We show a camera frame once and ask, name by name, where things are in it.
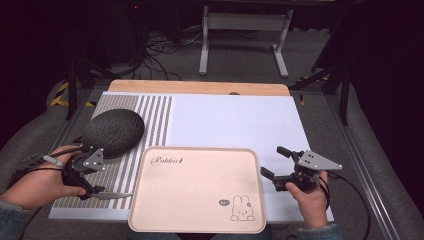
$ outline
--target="metal bracket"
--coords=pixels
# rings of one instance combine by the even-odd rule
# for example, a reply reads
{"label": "metal bracket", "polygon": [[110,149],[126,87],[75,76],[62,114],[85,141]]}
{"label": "metal bracket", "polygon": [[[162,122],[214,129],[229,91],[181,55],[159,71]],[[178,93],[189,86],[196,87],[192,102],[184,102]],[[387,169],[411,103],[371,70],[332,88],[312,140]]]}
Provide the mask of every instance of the metal bracket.
{"label": "metal bracket", "polygon": [[84,161],[83,166],[95,171],[104,171],[106,168],[103,163],[103,149],[97,149],[97,151]]}
{"label": "metal bracket", "polygon": [[343,166],[335,163],[315,152],[305,151],[302,157],[297,162],[299,166],[313,170],[341,170]]}

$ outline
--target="tray logo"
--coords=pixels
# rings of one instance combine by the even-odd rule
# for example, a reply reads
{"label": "tray logo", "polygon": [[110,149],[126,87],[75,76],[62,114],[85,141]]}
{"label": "tray logo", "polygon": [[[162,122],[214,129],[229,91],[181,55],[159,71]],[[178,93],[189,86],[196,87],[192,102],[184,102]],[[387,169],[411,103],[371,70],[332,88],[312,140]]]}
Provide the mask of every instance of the tray logo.
{"label": "tray logo", "polygon": [[160,164],[180,164],[182,163],[184,158],[162,158],[162,157],[154,157],[150,160],[150,164],[153,166],[158,166]]}

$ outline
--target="metal stand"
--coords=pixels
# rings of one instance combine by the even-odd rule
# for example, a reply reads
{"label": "metal stand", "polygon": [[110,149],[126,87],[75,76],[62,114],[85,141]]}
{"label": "metal stand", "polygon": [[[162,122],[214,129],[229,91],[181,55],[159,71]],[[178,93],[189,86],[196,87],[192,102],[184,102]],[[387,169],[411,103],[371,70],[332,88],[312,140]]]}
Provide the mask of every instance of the metal stand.
{"label": "metal stand", "polygon": [[281,77],[287,78],[289,74],[281,50],[286,39],[292,14],[292,10],[288,11],[286,15],[210,13],[208,6],[205,6],[203,10],[203,45],[200,56],[199,74],[206,75],[207,73],[209,29],[261,30],[281,32],[278,43],[273,44],[272,49]]}

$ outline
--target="bunny illustration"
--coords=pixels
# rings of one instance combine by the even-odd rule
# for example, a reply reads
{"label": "bunny illustration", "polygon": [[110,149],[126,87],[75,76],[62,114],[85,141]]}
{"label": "bunny illustration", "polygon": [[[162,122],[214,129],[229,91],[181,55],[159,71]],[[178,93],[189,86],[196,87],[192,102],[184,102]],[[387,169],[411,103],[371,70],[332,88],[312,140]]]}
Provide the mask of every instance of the bunny illustration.
{"label": "bunny illustration", "polygon": [[235,196],[233,199],[233,215],[231,220],[233,221],[253,221],[253,208],[250,204],[249,197],[246,195]]}

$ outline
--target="teal sleeve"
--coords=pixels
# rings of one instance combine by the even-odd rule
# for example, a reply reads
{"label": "teal sleeve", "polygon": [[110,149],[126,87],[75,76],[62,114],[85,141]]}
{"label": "teal sleeve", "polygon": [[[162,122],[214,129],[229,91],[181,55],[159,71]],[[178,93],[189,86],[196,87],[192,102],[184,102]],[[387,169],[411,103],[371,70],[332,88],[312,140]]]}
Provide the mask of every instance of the teal sleeve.
{"label": "teal sleeve", "polygon": [[321,228],[298,229],[299,240],[341,240],[339,227],[330,224]]}
{"label": "teal sleeve", "polygon": [[33,214],[34,211],[0,201],[0,239],[19,239]]}

